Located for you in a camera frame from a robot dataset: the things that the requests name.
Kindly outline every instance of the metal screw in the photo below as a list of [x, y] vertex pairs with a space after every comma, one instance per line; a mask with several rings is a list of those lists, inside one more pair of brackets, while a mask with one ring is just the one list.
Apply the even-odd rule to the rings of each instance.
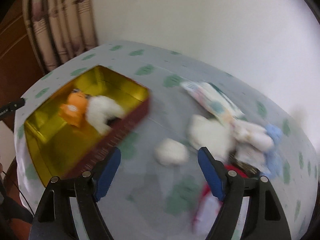
[[237, 176], [237, 173], [235, 171], [228, 171], [228, 175], [231, 177]]
[[91, 175], [91, 172], [90, 172], [90, 171], [84, 171], [84, 172], [82, 173], [82, 177], [85, 177], [85, 178], [89, 177], [90, 175]]
[[54, 176], [54, 177], [51, 178], [50, 181], [51, 181], [52, 183], [56, 183], [58, 180], [59, 180], [59, 177]]
[[265, 176], [262, 176], [260, 179], [261, 179], [262, 182], [268, 182], [268, 178], [265, 177]]

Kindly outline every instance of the white wall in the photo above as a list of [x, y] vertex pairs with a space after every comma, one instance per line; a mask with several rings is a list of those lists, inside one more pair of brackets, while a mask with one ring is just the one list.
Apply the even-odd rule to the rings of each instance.
[[320, 150], [320, 25], [303, 0], [93, 0], [100, 44], [181, 52], [238, 77], [298, 119]]

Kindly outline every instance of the white cotton ball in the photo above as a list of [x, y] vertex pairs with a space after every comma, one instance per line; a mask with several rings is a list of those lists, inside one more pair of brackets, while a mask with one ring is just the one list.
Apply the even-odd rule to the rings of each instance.
[[110, 126], [106, 125], [108, 119], [123, 116], [124, 110], [113, 99], [105, 96], [96, 96], [89, 99], [86, 120], [100, 134], [110, 130]]
[[229, 152], [235, 149], [235, 139], [230, 127], [225, 127], [217, 120], [208, 120], [200, 115], [193, 115], [188, 127], [188, 140], [193, 148], [207, 147], [212, 156], [223, 163], [228, 161]]
[[155, 148], [156, 160], [164, 165], [181, 165], [188, 161], [188, 149], [182, 144], [172, 139], [164, 139]]

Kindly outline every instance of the black cable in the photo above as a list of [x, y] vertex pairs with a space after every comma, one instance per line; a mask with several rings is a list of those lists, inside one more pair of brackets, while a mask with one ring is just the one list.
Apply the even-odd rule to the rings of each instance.
[[23, 195], [22, 192], [20, 191], [19, 187], [15, 184], [15, 182], [14, 182], [10, 177], [8, 177], [8, 179], [11, 180], [11, 182], [16, 186], [16, 188], [18, 189], [18, 191], [21, 193], [21, 195], [23, 196], [24, 200], [25, 200], [26, 203], [28, 204], [28, 207], [30, 208], [32, 215], [35, 216], [32, 208], [31, 208], [30, 205], [29, 205], [29, 202], [26, 200], [26, 198], [24, 197], [24, 195]]

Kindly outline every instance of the wooden door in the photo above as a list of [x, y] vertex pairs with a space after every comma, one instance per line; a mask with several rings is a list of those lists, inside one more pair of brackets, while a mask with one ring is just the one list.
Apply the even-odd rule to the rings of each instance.
[[[16, 0], [0, 23], [0, 106], [20, 98], [43, 75]], [[14, 115], [4, 122], [13, 130]]]

